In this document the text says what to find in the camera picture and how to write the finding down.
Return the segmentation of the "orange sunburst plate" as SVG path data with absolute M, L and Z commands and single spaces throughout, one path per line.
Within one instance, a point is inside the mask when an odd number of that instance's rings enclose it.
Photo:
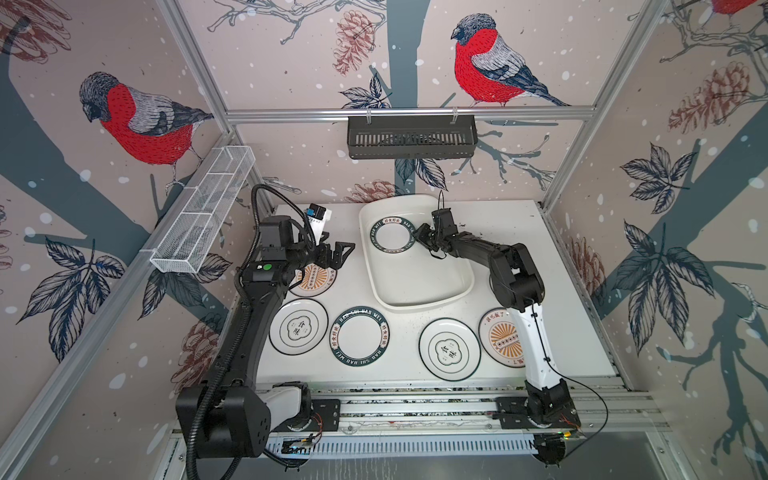
M 316 297 L 329 290 L 336 277 L 337 272 L 334 269 L 310 264 L 303 270 L 296 271 L 295 278 L 289 285 L 289 291 L 302 298 Z
M 509 368 L 525 367 L 519 334 L 506 309 L 491 309 L 481 317 L 478 338 L 485 352 L 497 363 Z

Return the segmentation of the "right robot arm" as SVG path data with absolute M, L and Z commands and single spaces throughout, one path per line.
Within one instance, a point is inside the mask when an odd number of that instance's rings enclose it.
M 489 270 L 492 292 L 511 316 L 525 361 L 527 415 L 537 426 L 564 421 L 579 428 L 575 404 L 566 378 L 555 367 L 546 329 L 541 319 L 544 282 L 522 243 L 493 243 L 472 233 L 461 232 L 449 208 L 431 213 L 413 239 L 432 253 L 467 259 Z

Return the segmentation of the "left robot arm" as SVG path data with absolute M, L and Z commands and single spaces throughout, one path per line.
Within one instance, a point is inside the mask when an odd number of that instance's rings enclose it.
M 295 273 L 316 263 L 340 268 L 354 251 L 351 242 L 315 244 L 303 235 L 259 236 L 238 268 L 239 306 L 223 345 L 203 380 L 182 389 L 176 413 L 186 442 L 186 469 L 195 477 L 201 459 L 230 460 L 267 454 L 277 427 L 322 428 L 309 387 L 289 381 L 258 393 L 255 380 L 269 328 Z

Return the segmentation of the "white plastic bin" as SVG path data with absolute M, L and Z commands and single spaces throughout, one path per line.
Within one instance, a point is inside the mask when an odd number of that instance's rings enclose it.
M 431 224 L 437 199 L 429 195 L 405 195 L 377 200 L 363 206 L 359 226 L 368 276 L 374 297 L 392 311 L 423 310 L 453 302 L 472 290 L 475 277 L 467 260 L 441 259 L 418 242 L 400 254 L 374 248 L 369 231 L 387 216 L 408 219 L 417 229 Z

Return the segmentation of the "white flower plate left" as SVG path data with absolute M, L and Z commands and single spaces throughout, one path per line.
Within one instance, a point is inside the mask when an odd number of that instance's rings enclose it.
M 283 355 L 303 355 L 323 340 L 328 327 L 326 308 L 316 300 L 300 298 L 278 310 L 270 325 L 269 341 Z

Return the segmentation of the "white flower plate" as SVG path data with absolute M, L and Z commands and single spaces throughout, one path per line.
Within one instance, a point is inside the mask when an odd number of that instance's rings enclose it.
M 270 325 L 269 341 L 283 355 L 303 355 L 323 340 L 328 327 L 326 308 L 316 300 L 300 298 L 278 310 Z
M 419 356 L 435 377 L 460 382 L 477 371 L 481 345 L 476 334 L 461 321 L 438 318 L 421 331 Z

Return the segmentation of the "white flower plate centre right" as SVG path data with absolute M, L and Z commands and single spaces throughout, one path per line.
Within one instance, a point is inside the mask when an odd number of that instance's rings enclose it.
M 460 382 L 477 371 L 481 345 L 476 334 L 461 321 L 438 318 L 421 331 L 419 356 L 435 377 Z

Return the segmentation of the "black wall-mounted basket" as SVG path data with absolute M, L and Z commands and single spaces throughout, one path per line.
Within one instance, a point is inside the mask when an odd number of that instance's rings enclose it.
M 351 117 L 347 124 L 353 160 L 469 158 L 477 144 L 472 115 Z

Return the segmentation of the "horizontal aluminium frame bar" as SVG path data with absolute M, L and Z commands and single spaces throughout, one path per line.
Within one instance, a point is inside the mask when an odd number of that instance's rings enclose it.
M 423 117 L 472 115 L 476 120 L 590 120 L 597 109 L 592 106 L 514 106 L 514 107 L 447 107 L 391 109 L 268 109 L 230 110 L 225 113 L 232 125 L 258 123 L 311 123 L 346 121 L 351 117 Z

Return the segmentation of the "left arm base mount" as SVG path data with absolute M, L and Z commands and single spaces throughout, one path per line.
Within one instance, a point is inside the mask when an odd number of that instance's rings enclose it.
M 336 432 L 339 428 L 340 410 L 341 402 L 338 399 L 313 399 L 310 404 L 303 402 L 297 415 L 273 425 L 272 432 Z

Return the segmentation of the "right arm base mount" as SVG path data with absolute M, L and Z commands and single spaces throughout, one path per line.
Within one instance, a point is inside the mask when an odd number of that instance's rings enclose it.
M 550 405 L 530 397 L 497 397 L 495 405 L 496 412 L 492 418 L 498 420 L 504 430 L 581 428 L 572 400 Z

